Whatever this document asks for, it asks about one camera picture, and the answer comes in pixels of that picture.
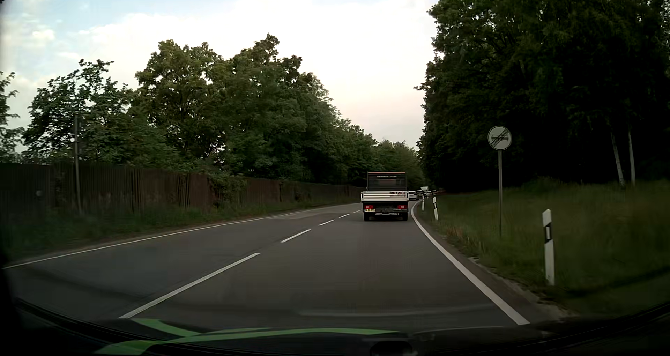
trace truck tailgate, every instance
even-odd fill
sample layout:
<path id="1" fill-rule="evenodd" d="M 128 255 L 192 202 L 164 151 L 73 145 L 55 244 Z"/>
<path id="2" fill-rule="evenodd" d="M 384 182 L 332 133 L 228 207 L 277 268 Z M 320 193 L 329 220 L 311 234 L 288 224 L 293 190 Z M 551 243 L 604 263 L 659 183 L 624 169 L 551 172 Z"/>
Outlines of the truck tailgate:
<path id="1" fill-rule="evenodd" d="M 363 192 L 363 202 L 402 202 L 409 201 L 407 192 L 396 191 L 365 191 Z"/>

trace grass verge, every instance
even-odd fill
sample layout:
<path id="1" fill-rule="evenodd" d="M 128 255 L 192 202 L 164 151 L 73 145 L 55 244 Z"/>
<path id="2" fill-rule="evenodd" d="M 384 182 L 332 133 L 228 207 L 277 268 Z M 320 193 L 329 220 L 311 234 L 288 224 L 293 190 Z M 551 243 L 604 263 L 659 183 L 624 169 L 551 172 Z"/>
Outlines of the grass verge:
<path id="1" fill-rule="evenodd" d="M 467 256 L 583 315 L 624 315 L 670 301 L 670 181 L 579 185 L 539 180 L 498 191 L 438 197 L 417 209 Z M 544 278 L 542 212 L 551 209 L 556 286 Z"/>
<path id="2" fill-rule="evenodd" d="M 204 212 L 197 209 L 155 208 L 141 214 L 72 216 L 49 212 L 40 218 L 11 222 L 2 229 L 3 246 L 9 261 L 45 253 L 74 249 L 108 240 L 127 239 L 188 226 L 268 215 L 352 200 L 246 205 Z"/>

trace road delineator post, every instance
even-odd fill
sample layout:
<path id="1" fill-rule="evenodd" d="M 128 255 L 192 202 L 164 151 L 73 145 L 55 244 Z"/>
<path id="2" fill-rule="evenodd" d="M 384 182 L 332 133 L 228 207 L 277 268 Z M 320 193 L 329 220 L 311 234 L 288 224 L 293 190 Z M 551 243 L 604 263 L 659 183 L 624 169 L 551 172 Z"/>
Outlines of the road delineator post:
<path id="1" fill-rule="evenodd" d="M 433 196 L 433 215 L 435 215 L 435 220 L 438 220 L 438 199 Z"/>
<path id="2" fill-rule="evenodd" d="M 553 232 L 551 229 L 551 210 L 542 212 L 542 225 L 545 234 L 545 277 L 551 286 L 556 284 L 553 256 Z"/>

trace end of no overtaking sign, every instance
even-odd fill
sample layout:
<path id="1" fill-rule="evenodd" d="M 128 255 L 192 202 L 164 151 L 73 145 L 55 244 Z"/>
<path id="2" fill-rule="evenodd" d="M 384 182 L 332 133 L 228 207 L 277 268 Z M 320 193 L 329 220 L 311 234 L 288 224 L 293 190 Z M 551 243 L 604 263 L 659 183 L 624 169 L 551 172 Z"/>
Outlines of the end of no overtaking sign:
<path id="1" fill-rule="evenodd" d="M 504 151 L 512 144 L 512 134 L 503 126 L 496 126 L 490 129 L 486 137 L 491 148 L 497 151 Z"/>

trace asphalt road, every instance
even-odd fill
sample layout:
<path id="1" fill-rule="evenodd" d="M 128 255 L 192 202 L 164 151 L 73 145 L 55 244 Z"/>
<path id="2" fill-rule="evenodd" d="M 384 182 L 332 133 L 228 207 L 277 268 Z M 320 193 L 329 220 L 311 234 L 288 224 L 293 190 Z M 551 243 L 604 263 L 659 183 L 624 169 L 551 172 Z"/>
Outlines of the asphalt road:
<path id="1" fill-rule="evenodd" d="M 82 320 L 408 331 L 519 324 L 412 218 L 364 222 L 360 203 L 111 245 L 5 273 L 17 297 Z"/>

